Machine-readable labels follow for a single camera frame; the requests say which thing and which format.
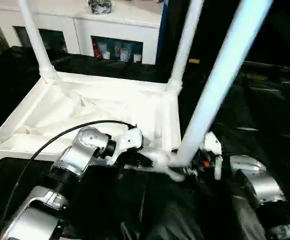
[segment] black tarp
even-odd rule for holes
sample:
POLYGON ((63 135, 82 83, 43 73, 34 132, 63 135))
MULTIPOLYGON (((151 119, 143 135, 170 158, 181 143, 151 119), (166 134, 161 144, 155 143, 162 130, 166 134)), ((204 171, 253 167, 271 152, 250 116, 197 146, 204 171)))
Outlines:
MULTIPOLYGON (((58 71, 166 83, 171 66, 116 62, 50 52, 58 71)), ((208 77, 189 64, 179 96, 182 135, 208 77)), ((0 56, 0 125, 39 79, 31 50, 12 47, 0 56)), ((245 63, 211 129, 225 156, 246 154, 271 167, 290 199, 290 68, 245 63)), ((0 216, 27 160, 0 161, 0 216)), ((50 162, 35 161, 11 203, 10 216, 50 162)), ((230 180, 193 178, 93 167, 69 207, 66 236, 85 239, 263 239, 244 195, 230 180)))

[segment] white plastic pipe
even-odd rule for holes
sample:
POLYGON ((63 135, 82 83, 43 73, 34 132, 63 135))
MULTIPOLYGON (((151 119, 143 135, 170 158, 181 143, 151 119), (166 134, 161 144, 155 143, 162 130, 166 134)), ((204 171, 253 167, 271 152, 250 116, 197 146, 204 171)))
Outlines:
POLYGON ((44 75, 55 73, 56 71, 51 64, 49 56, 47 55, 39 29, 36 27, 36 24, 34 22, 33 15, 29 8, 28 0, 18 0, 18 4, 25 21, 25 27, 31 46, 35 52, 38 61, 40 74, 44 75))
POLYGON ((182 78, 189 58, 197 24, 200 19, 203 3, 204 0, 190 1, 183 31, 177 49, 175 62, 173 65, 170 79, 168 81, 169 88, 182 87, 182 78))
POLYGON ((187 166, 204 140, 273 0, 242 0, 179 146, 174 166, 187 166))

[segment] robotic arm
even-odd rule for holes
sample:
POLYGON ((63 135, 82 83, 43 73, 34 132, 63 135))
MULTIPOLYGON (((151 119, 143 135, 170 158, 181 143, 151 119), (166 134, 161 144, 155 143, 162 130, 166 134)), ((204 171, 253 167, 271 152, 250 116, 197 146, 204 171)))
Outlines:
POLYGON ((231 156, 234 180, 241 185, 271 240, 290 240, 290 202, 271 172, 249 156, 231 156))
POLYGON ((116 139, 94 127, 79 130, 72 145, 51 166, 39 186, 4 227, 0 240, 58 240, 63 231, 60 215, 91 164, 113 165, 128 149, 141 149, 143 135, 132 128, 116 139))

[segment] white pvc pipe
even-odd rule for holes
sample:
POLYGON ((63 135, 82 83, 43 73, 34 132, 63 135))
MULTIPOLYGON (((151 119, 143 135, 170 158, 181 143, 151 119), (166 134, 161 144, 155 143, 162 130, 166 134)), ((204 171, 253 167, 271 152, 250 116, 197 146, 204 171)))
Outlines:
POLYGON ((242 0, 179 146, 174 166, 187 166, 199 149, 273 0, 242 0))
POLYGON ((182 87, 182 78, 190 54, 197 24, 200 19, 203 2, 204 0, 190 1, 183 31, 177 49, 175 62, 173 65, 170 79, 168 81, 169 88, 182 87))
POLYGON ((31 46, 38 61, 39 72, 41 74, 54 73, 55 69, 51 64, 49 56, 47 55, 39 29, 36 27, 34 22, 33 15, 29 8, 28 0, 18 0, 18 4, 25 21, 25 27, 31 46))

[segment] white plastic part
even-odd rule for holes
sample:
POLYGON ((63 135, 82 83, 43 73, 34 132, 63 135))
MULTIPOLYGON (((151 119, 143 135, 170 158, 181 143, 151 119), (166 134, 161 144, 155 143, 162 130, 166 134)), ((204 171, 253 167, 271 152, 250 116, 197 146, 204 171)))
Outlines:
POLYGON ((215 159, 215 168, 214 168, 214 179, 216 181, 219 181, 222 178, 222 165, 223 165, 223 158, 222 156, 218 156, 215 159))
POLYGON ((30 11, 28 0, 18 0, 18 4, 25 21, 25 27, 31 46, 38 61, 39 72, 41 76, 48 75, 48 78, 55 79, 56 76, 53 75, 56 75, 56 71, 47 55, 39 29, 36 27, 33 15, 30 11))
POLYGON ((179 91, 181 90, 183 74, 191 51, 191 46, 196 32, 197 24, 200 19, 203 3, 204 0, 190 1, 184 28, 177 49, 175 62, 170 79, 168 81, 168 89, 178 89, 179 91))
POLYGON ((169 162, 176 158, 176 153, 166 152, 160 148, 155 147, 144 147, 143 149, 139 150, 138 153, 149 158, 152 161, 153 166, 142 168, 126 166, 126 168, 131 168, 138 171, 162 173, 168 175, 175 182, 184 181, 185 175, 179 174, 168 167, 169 162))
POLYGON ((111 59, 111 53, 109 51, 106 51, 104 54, 103 54, 103 58, 104 59, 111 59))
POLYGON ((222 154, 222 144, 212 131, 205 135, 203 145, 200 146, 200 149, 207 152, 213 152, 215 155, 222 154))
POLYGON ((111 157, 106 157, 107 165, 113 165, 117 158, 128 149, 139 149, 142 146, 143 134, 140 129, 132 128, 128 130, 124 135, 113 137, 116 141, 116 148, 111 157))
POLYGON ((242 0, 177 152, 175 166, 192 161, 239 71, 273 0, 242 0))

